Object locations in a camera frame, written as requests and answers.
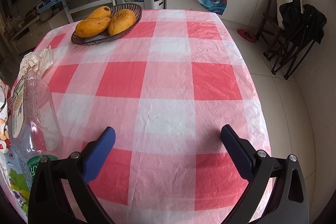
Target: clear plastic bottle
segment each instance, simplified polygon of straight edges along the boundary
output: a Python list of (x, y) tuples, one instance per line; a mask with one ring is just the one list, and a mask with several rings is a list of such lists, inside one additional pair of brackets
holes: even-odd
[(60, 157), (62, 134), (47, 83), (29, 71), (13, 92), (11, 143), (16, 151), (22, 173), (32, 186), (40, 158)]

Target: fruit basket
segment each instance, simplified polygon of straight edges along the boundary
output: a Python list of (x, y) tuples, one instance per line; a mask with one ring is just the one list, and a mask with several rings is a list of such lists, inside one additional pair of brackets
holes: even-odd
[(133, 3), (125, 3), (125, 4), (116, 5), (116, 6), (111, 6), (110, 9), (111, 9), (110, 18), (113, 17), (113, 15), (119, 10), (129, 9), (135, 14), (136, 22), (132, 26), (130, 26), (128, 29), (118, 34), (115, 34), (113, 36), (109, 35), (108, 30), (105, 30), (101, 32), (100, 34), (94, 37), (89, 37), (89, 38), (81, 38), (78, 35), (76, 35), (76, 32), (73, 32), (71, 36), (72, 43), (77, 44), (77, 45), (97, 45), (103, 42), (111, 42), (113, 40), (116, 40), (124, 36), (128, 32), (130, 32), (134, 28), (134, 26), (140, 21), (141, 16), (142, 16), (141, 6), (137, 4), (133, 4)]

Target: silver bolt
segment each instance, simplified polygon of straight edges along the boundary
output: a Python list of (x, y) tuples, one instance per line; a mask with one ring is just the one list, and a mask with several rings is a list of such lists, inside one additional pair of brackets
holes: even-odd
[(79, 158), (79, 152), (73, 152), (73, 153), (71, 153), (71, 155), (70, 155), (70, 157), (72, 158), (72, 159), (77, 159), (77, 158)]
[(266, 152), (265, 152), (264, 150), (259, 150), (259, 151), (258, 151), (258, 156), (259, 156), (259, 157), (265, 158), (266, 155), (267, 155), (267, 154), (266, 154)]
[(40, 162), (45, 163), (45, 162), (47, 162), (47, 160), (48, 160), (48, 157), (43, 156), (43, 157), (40, 159)]
[(296, 157), (295, 155), (290, 155), (290, 156), (289, 156), (289, 159), (290, 159), (291, 161), (297, 161), (297, 157)]

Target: red object on floor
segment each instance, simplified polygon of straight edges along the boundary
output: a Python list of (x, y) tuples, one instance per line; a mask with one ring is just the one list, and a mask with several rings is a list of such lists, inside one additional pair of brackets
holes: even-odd
[(252, 33), (250, 33), (250, 32), (248, 32), (247, 30), (243, 30), (243, 29), (239, 29), (239, 30), (237, 30), (237, 33), (241, 36), (241, 37), (243, 37), (243, 38), (245, 38), (247, 41), (249, 41), (249, 42), (252, 42), (252, 43), (254, 43), (255, 42), (255, 35), (254, 34), (252, 34)]

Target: crumpled tissue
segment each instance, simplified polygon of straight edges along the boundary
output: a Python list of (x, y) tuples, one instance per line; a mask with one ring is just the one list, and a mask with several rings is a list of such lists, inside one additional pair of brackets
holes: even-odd
[(41, 52), (30, 52), (26, 54), (21, 61), (17, 81), (19, 82), (21, 78), (31, 70), (42, 77), (44, 72), (53, 64), (53, 59), (51, 46)]

